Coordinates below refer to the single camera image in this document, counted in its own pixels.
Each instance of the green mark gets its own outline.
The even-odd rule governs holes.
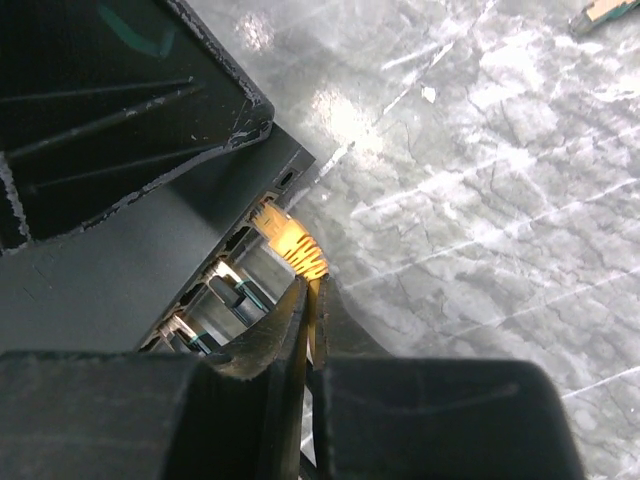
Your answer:
[[[110,8],[102,4],[98,4],[98,14],[104,23],[111,28],[113,33],[115,33],[118,38],[132,50],[155,58],[164,59],[169,56],[176,36],[176,32],[173,28],[166,30],[162,37],[162,41],[160,44],[157,44],[136,33]]]

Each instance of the marble surface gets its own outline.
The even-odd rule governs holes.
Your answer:
[[[398,355],[516,357],[640,478],[640,9],[190,0],[318,158],[293,213]]]

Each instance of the gray marble table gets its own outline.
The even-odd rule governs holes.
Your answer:
[[[537,363],[590,479],[640,478],[640,11],[191,3],[318,158],[293,212],[378,341]]]

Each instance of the cable connector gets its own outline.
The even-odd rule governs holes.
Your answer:
[[[262,204],[251,218],[269,247],[307,281],[329,273],[322,249],[300,222],[272,203]]]

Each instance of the yellow ethernet cable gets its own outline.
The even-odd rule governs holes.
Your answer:
[[[262,204],[252,221],[269,241],[269,247],[308,282],[329,273],[329,264],[313,237],[279,207],[272,203]]]

